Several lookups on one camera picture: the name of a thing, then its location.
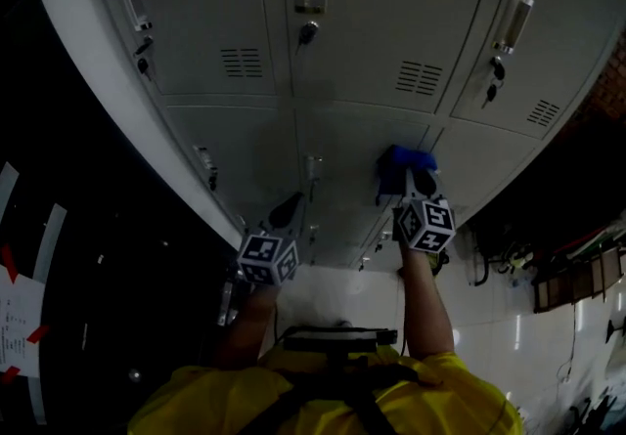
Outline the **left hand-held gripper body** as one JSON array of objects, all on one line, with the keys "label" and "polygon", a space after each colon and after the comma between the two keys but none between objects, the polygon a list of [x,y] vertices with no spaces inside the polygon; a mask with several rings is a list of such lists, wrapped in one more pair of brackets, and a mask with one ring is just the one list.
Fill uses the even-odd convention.
[{"label": "left hand-held gripper body", "polygon": [[246,230],[237,263],[248,283],[281,286],[294,274],[299,265],[305,202],[304,194],[295,192],[273,204]]}]

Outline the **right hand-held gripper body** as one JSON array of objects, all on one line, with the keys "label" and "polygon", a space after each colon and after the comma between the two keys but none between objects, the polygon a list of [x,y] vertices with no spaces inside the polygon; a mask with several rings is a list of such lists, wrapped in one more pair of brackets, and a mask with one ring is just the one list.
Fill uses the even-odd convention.
[{"label": "right hand-held gripper body", "polygon": [[405,192],[393,209],[392,239],[439,254],[456,234],[453,213],[435,171],[405,171]]}]

